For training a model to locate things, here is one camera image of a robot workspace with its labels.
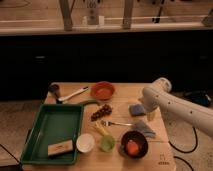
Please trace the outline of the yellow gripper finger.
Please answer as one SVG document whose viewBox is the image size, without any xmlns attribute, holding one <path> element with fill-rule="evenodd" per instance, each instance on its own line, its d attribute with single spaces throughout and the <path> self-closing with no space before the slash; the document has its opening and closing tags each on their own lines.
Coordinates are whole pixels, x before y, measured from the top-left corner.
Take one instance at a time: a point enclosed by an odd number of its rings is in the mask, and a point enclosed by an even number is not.
<svg viewBox="0 0 213 171">
<path fill-rule="evenodd" d="M 153 120 L 155 119 L 155 115 L 156 115 L 155 111 L 148 113 L 148 114 L 147 114 L 147 120 L 148 120 L 149 122 L 150 122 L 150 121 L 153 121 Z"/>
</svg>

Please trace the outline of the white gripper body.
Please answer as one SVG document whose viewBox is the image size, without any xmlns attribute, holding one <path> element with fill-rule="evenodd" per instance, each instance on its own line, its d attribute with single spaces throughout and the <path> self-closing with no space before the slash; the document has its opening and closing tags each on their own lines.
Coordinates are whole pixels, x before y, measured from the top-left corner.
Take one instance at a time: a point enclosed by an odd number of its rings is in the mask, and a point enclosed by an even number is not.
<svg viewBox="0 0 213 171">
<path fill-rule="evenodd" d="M 159 107 L 154 97 L 142 96 L 139 101 L 142 103 L 146 114 L 153 112 Z"/>
</svg>

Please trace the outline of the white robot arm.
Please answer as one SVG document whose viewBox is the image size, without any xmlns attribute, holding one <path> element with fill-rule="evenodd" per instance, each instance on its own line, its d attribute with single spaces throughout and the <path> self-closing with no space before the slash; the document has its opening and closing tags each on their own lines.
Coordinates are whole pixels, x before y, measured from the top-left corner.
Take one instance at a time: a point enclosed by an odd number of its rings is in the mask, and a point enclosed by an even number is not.
<svg viewBox="0 0 213 171">
<path fill-rule="evenodd" d="M 171 82 L 160 77 L 142 89 L 140 101 L 146 113 L 160 107 L 213 138 L 213 110 L 170 94 Z"/>
</svg>

